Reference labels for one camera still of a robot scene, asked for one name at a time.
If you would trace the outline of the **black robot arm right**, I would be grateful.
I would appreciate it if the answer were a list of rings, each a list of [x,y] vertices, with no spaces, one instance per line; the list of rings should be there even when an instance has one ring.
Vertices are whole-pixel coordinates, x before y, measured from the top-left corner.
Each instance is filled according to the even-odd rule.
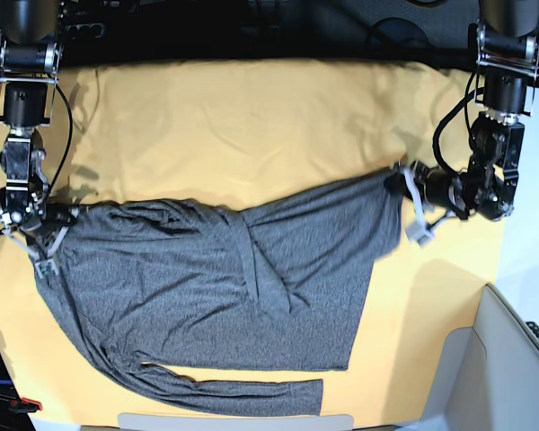
[[[49,206],[55,182],[42,170],[40,129],[50,125],[62,94],[59,1],[0,1],[0,124],[8,134],[0,153],[1,234],[35,262],[51,259],[75,215]]]

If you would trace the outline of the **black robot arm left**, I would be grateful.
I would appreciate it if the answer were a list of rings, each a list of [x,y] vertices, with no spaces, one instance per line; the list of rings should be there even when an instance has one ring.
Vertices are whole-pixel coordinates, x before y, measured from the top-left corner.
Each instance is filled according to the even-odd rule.
[[[514,207],[525,133],[520,119],[527,114],[526,95],[534,91],[539,69],[539,1],[482,1],[469,37],[476,68],[464,97],[434,132],[437,166],[400,166],[384,185],[422,207],[441,207],[448,217],[466,220],[479,214],[497,221]],[[483,110],[466,123],[472,153],[467,168],[457,171],[445,161],[440,137],[470,101]]]

